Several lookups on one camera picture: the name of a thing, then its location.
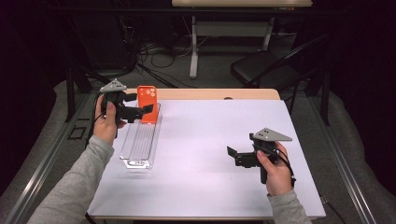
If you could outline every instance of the person's left hand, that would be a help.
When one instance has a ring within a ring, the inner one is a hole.
[[[106,118],[102,114],[101,104],[103,101],[103,95],[99,96],[95,108],[96,122],[93,126],[93,135],[101,138],[105,142],[113,146],[114,138],[117,134],[117,128],[122,128],[125,125],[125,121],[121,120],[119,127],[116,126],[116,107],[113,103],[107,102]]]

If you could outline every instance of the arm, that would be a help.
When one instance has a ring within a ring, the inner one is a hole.
[[[276,148],[281,151],[279,155],[287,160],[286,149],[278,142]],[[272,164],[260,150],[257,152],[257,158],[267,171],[266,187],[268,199],[273,207],[275,223],[311,223],[291,187],[290,170],[286,164],[282,161]]]
[[[312,223],[294,189],[285,194],[268,196],[268,200],[273,208],[275,223]]]
[[[80,223],[114,149],[93,136],[87,149],[37,207],[29,223]]]

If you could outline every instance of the hand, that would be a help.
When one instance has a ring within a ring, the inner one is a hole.
[[[95,108],[95,118],[97,119],[93,126],[93,135],[101,138],[105,142],[113,146],[114,138],[117,134],[117,128],[122,128],[125,121],[121,120],[119,127],[116,126],[116,107],[107,102],[106,118],[102,114],[101,104],[103,95],[99,96]]]
[[[279,156],[287,161],[288,152],[286,149],[278,142],[276,142],[276,148],[284,153],[279,153]],[[257,151],[257,159],[259,159],[259,162],[267,171],[266,186],[271,196],[285,194],[291,191],[290,170],[283,161],[278,160],[276,164],[273,164],[261,150]]]

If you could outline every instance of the chair leg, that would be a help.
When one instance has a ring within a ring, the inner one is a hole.
[[[293,95],[291,96],[291,102],[290,102],[290,108],[289,108],[289,114],[291,115],[291,112],[293,111],[293,106],[294,106],[294,100],[296,99],[297,95],[297,90],[300,82],[298,82],[293,89]]]

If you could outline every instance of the black chair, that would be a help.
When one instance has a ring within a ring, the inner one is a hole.
[[[313,56],[318,59],[318,50],[329,41],[329,35],[321,35],[301,46],[294,48],[282,58],[273,53],[261,50],[240,59],[231,65],[231,74],[242,84],[243,88],[275,89],[279,93],[294,86],[289,112],[293,109],[295,96],[301,81],[307,80],[323,68],[324,63],[314,62],[316,65],[307,71],[301,71],[296,62],[303,62],[304,57]]]

